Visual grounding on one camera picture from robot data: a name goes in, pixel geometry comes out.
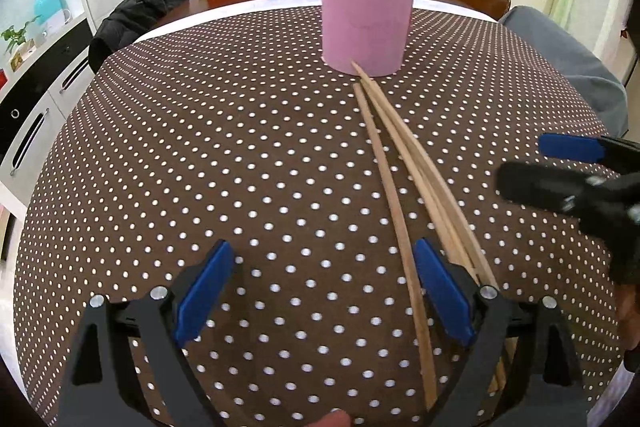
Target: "pink cylindrical container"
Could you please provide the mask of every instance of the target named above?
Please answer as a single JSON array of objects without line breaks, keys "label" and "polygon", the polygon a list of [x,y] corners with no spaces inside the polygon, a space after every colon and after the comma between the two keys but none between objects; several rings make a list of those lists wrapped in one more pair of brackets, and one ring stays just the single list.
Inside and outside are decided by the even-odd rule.
[{"label": "pink cylindrical container", "polygon": [[370,76],[396,73],[409,33],[414,0],[322,0],[322,58],[329,67],[355,74],[351,61]]}]

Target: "brown tablecloth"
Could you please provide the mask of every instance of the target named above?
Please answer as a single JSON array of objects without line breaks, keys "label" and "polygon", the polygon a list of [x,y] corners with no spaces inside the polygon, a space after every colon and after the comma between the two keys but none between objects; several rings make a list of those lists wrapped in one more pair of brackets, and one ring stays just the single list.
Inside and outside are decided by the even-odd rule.
[{"label": "brown tablecloth", "polygon": [[[138,298],[217,238],[235,249],[236,270],[186,348],[230,426],[304,425],[334,407],[356,423],[420,419],[394,229],[355,79],[323,64],[319,20],[319,7],[249,13],[105,63],[50,152],[20,245],[18,357],[47,421],[92,293]],[[416,10],[404,67],[378,81],[449,182],[505,294],[561,303],[595,400],[619,363],[608,254],[571,219],[503,202],[492,172],[506,159],[542,161],[543,132],[604,127],[517,36],[461,16]],[[412,240],[436,241],[383,141]],[[431,323],[442,390],[461,351]],[[170,422],[143,346],[132,351],[152,411]]]}]

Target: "wooden skewer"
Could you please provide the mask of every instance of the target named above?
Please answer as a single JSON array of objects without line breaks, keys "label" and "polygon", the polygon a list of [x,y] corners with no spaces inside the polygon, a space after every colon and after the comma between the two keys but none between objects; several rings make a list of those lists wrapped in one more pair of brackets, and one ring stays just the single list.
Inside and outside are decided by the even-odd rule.
[{"label": "wooden skewer", "polygon": [[371,103],[375,108],[380,120],[382,120],[383,125],[386,128],[386,131],[389,133],[391,140],[393,141],[396,149],[398,149],[399,154],[402,156],[402,160],[404,161],[409,174],[411,174],[414,179],[414,184],[420,193],[420,197],[424,201],[424,206],[427,209],[427,212],[433,219],[433,224],[438,230],[438,235],[441,234],[440,240],[442,241],[442,246],[444,247],[445,252],[449,256],[449,260],[454,264],[459,264],[460,266],[464,266],[466,270],[471,274],[472,277],[478,282],[478,278],[476,277],[476,271],[471,264],[468,256],[466,256],[466,252],[464,251],[460,241],[457,241],[454,234],[451,233],[449,224],[447,223],[444,212],[442,211],[440,204],[437,199],[433,196],[433,191],[431,187],[428,185],[427,180],[423,177],[422,172],[418,169],[417,165],[414,162],[413,157],[411,156],[409,149],[407,149],[404,141],[398,133],[398,130],[395,128],[390,118],[387,116],[386,112],[382,110],[378,101],[370,95],[369,86],[367,84],[363,84],[369,98],[371,99]]},{"label": "wooden skewer", "polygon": [[451,218],[456,231],[460,235],[460,239],[462,240],[465,250],[471,256],[471,261],[476,267],[476,271],[478,272],[479,281],[482,284],[491,285],[497,288],[498,282],[494,276],[493,271],[491,270],[491,267],[489,266],[486,257],[482,253],[480,244],[478,243],[475,234],[469,228],[465,216],[463,216],[458,203],[453,198],[453,195],[451,194],[449,187],[447,187],[446,182],[440,175],[438,168],[433,164],[431,158],[429,158],[418,140],[415,139],[414,134],[402,121],[398,113],[396,113],[395,109],[393,109],[393,107],[390,105],[389,101],[386,99],[386,96],[380,89],[380,86],[373,80],[371,80],[367,73],[365,73],[357,64],[353,64],[353,67],[356,68],[356,71],[360,75],[363,84],[369,88],[367,89],[367,92],[372,93],[373,99],[375,99],[378,102],[378,105],[388,114],[389,118],[397,127],[398,131],[406,137],[407,145],[412,156],[414,156],[414,158],[417,158],[417,161],[420,162],[420,166],[423,169],[424,174],[428,176],[428,179],[431,182],[435,196],[437,197],[443,208],[446,210],[446,213],[449,214],[449,217]]},{"label": "wooden skewer", "polygon": [[[409,139],[409,136],[415,140],[413,134],[410,133],[408,127],[406,127],[403,122],[403,126],[396,127],[396,125],[392,122],[392,115],[398,116],[398,114],[395,112],[393,107],[391,107],[388,100],[386,99],[386,96],[384,96],[384,94],[382,93],[382,90],[378,92],[376,89],[374,89],[375,87],[380,89],[380,86],[375,84],[357,64],[353,63],[353,66],[354,68],[356,68],[358,74],[360,74],[361,82],[365,87],[367,94],[371,98],[374,108],[383,121],[387,132],[391,136],[396,148],[398,149],[398,152],[402,156],[402,159],[407,166],[408,171],[414,179],[414,183],[418,188],[418,192],[420,193],[425,206],[427,207],[427,211],[430,214],[431,219],[433,219],[434,224],[436,225],[436,231],[438,231],[438,236],[440,237],[445,252],[447,252],[449,260],[452,263],[464,266],[469,274],[474,278],[476,283],[478,283],[478,277],[476,276],[476,271],[474,270],[471,260],[469,259],[468,253],[463,247],[462,241],[460,241],[460,238],[456,233],[457,231],[452,225],[451,218],[456,216],[446,216],[446,208],[442,208],[440,203],[442,200],[434,193],[433,186],[430,186],[429,176],[426,172],[424,172],[424,170],[421,170],[416,165],[411,153],[407,149],[407,145],[412,142],[412,140]],[[405,131],[404,139],[401,136],[401,130]],[[420,146],[419,143],[417,144],[417,146],[418,148],[422,149],[422,146]],[[428,158],[428,155],[426,155],[424,149],[422,149],[422,153],[424,153],[424,155]],[[444,189],[450,194],[449,188],[446,187],[446,185],[444,186]],[[490,268],[489,271],[491,276],[493,277],[494,275],[493,272],[491,272]],[[513,349],[513,344],[511,344],[511,346],[509,342],[507,342],[507,344],[508,351],[510,351],[509,347]],[[500,360],[496,367],[495,376],[492,379],[489,391],[497,392],[499,389],[502,389],[504,387],[505,383],[506,372],[504,368],[504,362]]]},{"label": "wooden skewer", "polygon": [[402,259],[402,267],[404,267],[406,284],[409,290],[409,299],[411,306],[414,309],[413,317],[415,333],[418,339],[418,352],[420,355],[420,370],[422,373],[424,400],[427,409],[431,409],[437,400],[435,367],[433,363],[431,337],[429,334],[429,325],[427,324],[426,309],[424,306],[424,300],[422,299],[420,281],[415,267],[409,232],[406,228],[406,223],[404,222],[404,214],[402,213],[402,207],[400,205],[396,185],[391,174],[391,169],[386,161],[382,142],[380,141],[380,136],[378,136],[378,129],[373,121],[373,116],[369,110],[367,99],[364,96],[362,88],[358,84],[353,86],[353,90],[355,91],[356,99],[358,100],[358,107],[362,113],[362,117],[367,127],[367,134],[369,134],[371,146],[373,147],[373,152],[378,162],[378,170],[380,171],[386,200],[388,201],[389,210],[391,211],[391,219],[394,224],[394,229],[396,230],[398,248]]}]

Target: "screw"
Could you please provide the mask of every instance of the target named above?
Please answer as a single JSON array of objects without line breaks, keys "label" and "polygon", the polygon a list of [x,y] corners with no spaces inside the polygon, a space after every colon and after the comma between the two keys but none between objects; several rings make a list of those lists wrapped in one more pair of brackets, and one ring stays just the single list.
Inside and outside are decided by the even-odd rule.
[{"label": "screw", "polygon": [[498,296],[498,290],[493,286],[482,286],[482,288],[480,288],[480,295],[488,301],[492,301]]},{"label": "screw", "polygon": [[104,304],[104,295],[100,295],[100,294],[94,295],[89,300],[89,306],[91,306],[91,308],[99,308],[103,304]]},{"label": "screw", "polygon": [[558,302],[551,295],[545,295],[542,298],[542,304],[544,305],[545,308],[548,308],[550,310],[558,306]]},{"label": "screw", "polygon": [[635,204],[628,209],[626,215],[629,216],[636,225],[640,225],[640,204]]},{"label": "screw", "polygon": [[156,286],[155,288],[153,288],[151,290],[150,295],[151,295],[151,298],[154,301],[161,301],[167,295],[169,295],[169,290],[167,288],[165,288],[164,286]]},{"label": "screw", "polygon": [[601,178],[600,176],[590,176],[586,179],[586,182],[591,185],[591,187],[597,187],[598,185],[602,185],[605,181],[605,178]]},{"label": "screw", "polygon": [[571,212],[575,208],[575,196],[569,196],[568,198],[564,198],[562,202],[562,211],[563,212]]}]

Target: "drawer handle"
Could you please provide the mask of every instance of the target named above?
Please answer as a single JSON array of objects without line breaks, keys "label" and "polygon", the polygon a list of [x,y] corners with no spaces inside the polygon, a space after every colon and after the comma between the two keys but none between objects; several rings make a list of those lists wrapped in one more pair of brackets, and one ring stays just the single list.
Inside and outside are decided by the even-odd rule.
[{"label": "drawer handle", "polygon": [[49,107],[46,108],[44,113],[40,113],[38,115],[38,117],[36,118],[35,122],[33,122],[33,125],[31,125],[31,128],[29,129],[29,132],[27,133],[27,136],[25,136],[24,139],[22,140],[22,143],[20,144],[20,147],[18,148],[18,152],[15,153],[15,156],[14,156],[14,161],[13,161],[13,164],[12,164],[14,166],[14,169],[12,169],[12,171],[10,173],[12,176],[20,168],[20,165],[22,164],[22,161],[24,160],[24,157],[27,155],[27,151],[29,150],[29,147],[33,143],[33,140],[36,137],[36,134],[38,133],[38,131],[42,127],[42,124],[44,123],[44,119],[47,118],[48,114],[49,114]]},{"label": "drawer handle", "polygon": [[78,64],[75,70],[73,70],[73,72],[68,77],[66,77],[65,81],[62,83],[62,89],[60,89],[60,94],[63,94],[67,89],[69,89],[71,84],[75,82],[76,78],[80,76],[80,73],[82,73],[84,71],[84,68],[86,68],[88,65],[89,65],[89,58],[86,58],[85,60],[80,62],[80,64]]}]

